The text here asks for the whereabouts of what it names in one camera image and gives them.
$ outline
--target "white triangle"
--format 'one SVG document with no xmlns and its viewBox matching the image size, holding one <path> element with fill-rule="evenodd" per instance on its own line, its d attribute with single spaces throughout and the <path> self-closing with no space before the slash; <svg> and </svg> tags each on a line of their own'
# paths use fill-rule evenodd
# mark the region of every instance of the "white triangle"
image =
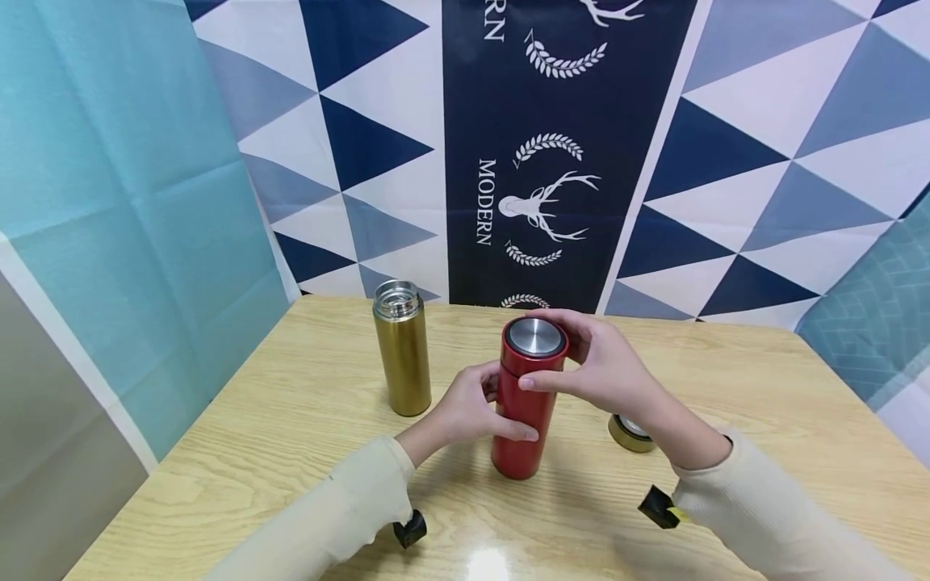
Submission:
<svg viewBox="0 0 930 581">
<path fill-rule="evenodd" d="M 394 131 L 441 149 L 445 132 L 441 30 L 417 34 L 327 87 L 323 94 Z"/>
<path fill-rule="evenodd" d="M 895 222 L 856 226 L 804 236 L 743 256 L 823 295 L 837 284 Z"/>
<path fill-rule="evenodd" d="M 921 0 L 875 19 L 875 23 L 925 59 L 930 59 L 930 2 Z"/>
<path fill-rule="evenodd" d="M 790 164 L 767 165 L 645 204 L 738 252 Z"/>
<path fill-rule="evenodd" d="M 697 317 L 736 255 L 619 279 L 632 289 Z"/>
<path fill-rule="evenodd" d="M 362 274 L 357 264 L 350 264 L 337 271 L 321 274 L 309 281 L 299 284 L 299 287 L 315 295 L 330 295 L 334 297 L 364 297 L 365 287 L 362 285 Z"/>
<path fill-rule="evenodd" d="M 866 23 L 799 46 L 685 97 L 786 157 L 794 157 Z"/>
<path fill-rule="evenodd" d="M 372 271 L 411 281 L 440 297 L 449 296 L 449 258 L 444 236 L 424 240 L 362 264 Z"/>
<path fill-rule="evenodd" d="M 429 152 L 345 191 L 385 214 L 445 238 L 445 154 Z"/>
<path fill-rule="evenodd" d="M 925 120 L 847 141 L 796 161 L 897 218 L 930 182 L 928 149 L 930 120 Z"/>
<path fill-rule="evenodd" d="M 357 260 L 349 215 L 341 195 L 326 198 L 278 220 L 272 225 L 276 232 L 307 244 L 313 244 L 350 260 Z"/>
<path fill-rule="evenodd" d="M 864 19 L 870 19 L 875 14 L 875 8 L 882 0 L 833 0 L 836 4 L 855 12 Z"/>
<path fill-rule="evenodd" d="M 762 309 L 739 310 L 725 312 L 719 315 L 701 317 L 709 323 L 753 324 L 766 327 L 780 327 L 794 331 L 801 321 L 801 317 L 820 300 L 820 297 L 806 298 L 797 302 Z"/>
<path fill-rule="evenodd" d="M 443 3 L 430 0 L 384 0 L 384 2 L 401 10 L 426 24 L 441 27 L 443 25 Z"/>
<path fill-rule="evenodd" d="M 198 19 L 193 29 L 198 38 L 317 90 L 299 0 L 228 0 Z"/>
<path fill-rule="evenodd" d="M 339 178 L 318 95 L 239 142 L 239 151 L 283 165 L 339 191 Z"/>
</svg>

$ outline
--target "white border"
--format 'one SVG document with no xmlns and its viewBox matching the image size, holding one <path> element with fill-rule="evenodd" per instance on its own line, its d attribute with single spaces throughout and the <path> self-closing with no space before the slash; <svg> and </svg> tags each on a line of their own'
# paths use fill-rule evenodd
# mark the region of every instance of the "white border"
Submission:
<svg viewBox="0 0 930 581">
<path fill-rule="evenodd" d="M 129 447 L 139 457 L 139 462 L 151 474 L 158 467 L 158 460 L 149 443 L 145 441 L 136 422 L 132 420 L 106 378 L 91 361 L 71 327 L 61 318 L 61 314 L 29 272 L 3 231 L 0 231 L 0 273 L 6 277 L 13 291 L 20 296 L 20 300 L 32 312 L 35 320 L 42 325 L 49 338 L 97 399 L 100 407 L 113 421 L 116 429 L 126 438 Z"/>
<path fill-rule="evenodd" d="M 691 63 L 694 60 L 695 53 L 698 52 L 698 43 L 701 35 L 704 33 L 704 25 L 707 24 L 708 14 L 711 13 L 713 0 L 698 0 L 695 6 L 695 12 L 691 17 L 691 25 L 688 27 L 688 33 L 684 37 L 682 50 L 678 55 L 678 65 L 671 76 L 669 83 L 669 92 L 665 96 L 665 104 L 662 105 L 662 113 L 658 116 L 656 130 L 652 134 L 652 143 L 649 145 L 649 151 L 646 153 L 643 161 L 643 169 L 640 172 L 639 181 L 636 182 L 636 190 L 633 191 L 633 197 L 630 200 L 630 209 L 627 210 L 626 219 L 623 222 L 623 229 L 620 231 L 620 237 L 617 240 L 617 250 L 614 254 L 614 260 L 610 263 L 610 270 L 607 272 L 607 279 L 604 281 L 604 289 L 601 291 L 601 300 L 597 303 L 597 314 L 604 314 L 607 308 L 607 301 L 614 291 L 614 285 L 617 283 L 617 274 L 620 271 L 620 263 L 623 261 L 623 255 L 627 252 L 627 245 L 630 243 L 630 235 L 633 232 L 633 225 L 639 216 L 639 210 L 643 206 L 646 190 L 649 189 L 649 182 L 656 171 L 658 157 L 662 153 L 662 147 L 665 145 L 665 138 L 669 135 L 671 119 L 675 115 L 675 109 L 678 106 L 678 99 L 682 96 L 684 89 L 684 80 L 691 70 Z"/>
</svg>

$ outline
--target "black clip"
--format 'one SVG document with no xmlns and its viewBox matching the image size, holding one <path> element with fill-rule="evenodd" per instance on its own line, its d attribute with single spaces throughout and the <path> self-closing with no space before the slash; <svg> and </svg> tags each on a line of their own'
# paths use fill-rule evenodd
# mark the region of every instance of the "black clip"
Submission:
<svg viewBox="0 0 930 581">
<path fill-rule="evenodd" d="M 394 536 L 397 537 L 397 541 L 404 549 L 416 544 L 417 541 L 426 536 L 426 519 L 423 518 L 423 514 L 414 508 L 413 516 L 410 517 L 407 524 L 395 522 Z"/>
</svg>

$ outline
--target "cream sleeve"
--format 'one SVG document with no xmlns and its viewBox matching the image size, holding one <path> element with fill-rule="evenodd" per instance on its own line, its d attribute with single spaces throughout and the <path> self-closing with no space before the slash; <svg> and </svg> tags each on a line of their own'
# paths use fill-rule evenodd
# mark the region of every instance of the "cream sleeve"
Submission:
<svg viewBox="0 0 930 581">
<path fill-rule="evenodd" d="M 812 501 L 801 485 L 735 430 L 719 466 L 675 468 L 672 499 L 771 581 L 911 579 L 871 543 Z"/>
<path fill-rule="evenodd" d="M 312 581 L 348 560 L 391 522 L 413 514 L 407 482 L 414 467 L 394 438 L 352 453 L 294 504 L 229 553 L 206 581 Z"/>
</svg>

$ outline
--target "gold lid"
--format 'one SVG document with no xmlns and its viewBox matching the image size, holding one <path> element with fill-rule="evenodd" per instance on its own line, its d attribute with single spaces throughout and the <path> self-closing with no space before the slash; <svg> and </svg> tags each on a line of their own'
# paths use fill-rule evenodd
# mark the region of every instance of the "gold lid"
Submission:
<svg viewBox="0 0 930 581">
<path fill-rule="evenodd" d="M 641 454 L 656 449 L 656 443 L 652 441 L 652 438 L 625 417 L 613 414 L 607 420 L 607 430 L 618 444 L 631 452 Z"/>
</svg>

